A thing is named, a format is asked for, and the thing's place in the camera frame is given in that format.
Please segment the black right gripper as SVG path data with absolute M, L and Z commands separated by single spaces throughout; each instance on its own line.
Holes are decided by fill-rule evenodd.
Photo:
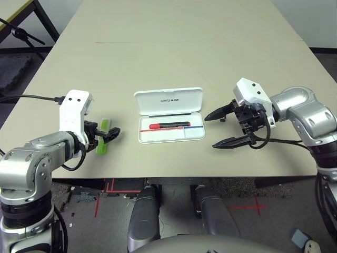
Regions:
M 243 132 L 247 130 L 255 132 L 258 131 L 259 128 L 266 126 L 264 117 L 262 117 L 253 106 L 242 105 L 235 108 L 235 105 L 236 100 L 232 100 L 229 104 L 209 113 L 204 118 L 204 121 L 220 120 L 225 122 L 226 116 L 234 112 Z M 231 137 L 221 140 L 213 144 L 212 147 L 215 149 L 235 149 L 254 144 L 256 144 L 256 138 L 251 134 L 245 134 L 241 137 Z

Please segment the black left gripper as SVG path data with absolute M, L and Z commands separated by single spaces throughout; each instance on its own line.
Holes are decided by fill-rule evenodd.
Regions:
M 84 121 L 84 131 L 88 138 L 87 152 L 91 152 L 97 147 L 98 140 L 96 139 L 96 135 L 102 137 L 104 143 L 107 144 L 117 138 L 121 131 L 117 127 L 111 128 L 108 131 L 98 130 L 97 127 L 98 124 L 96 122 Z

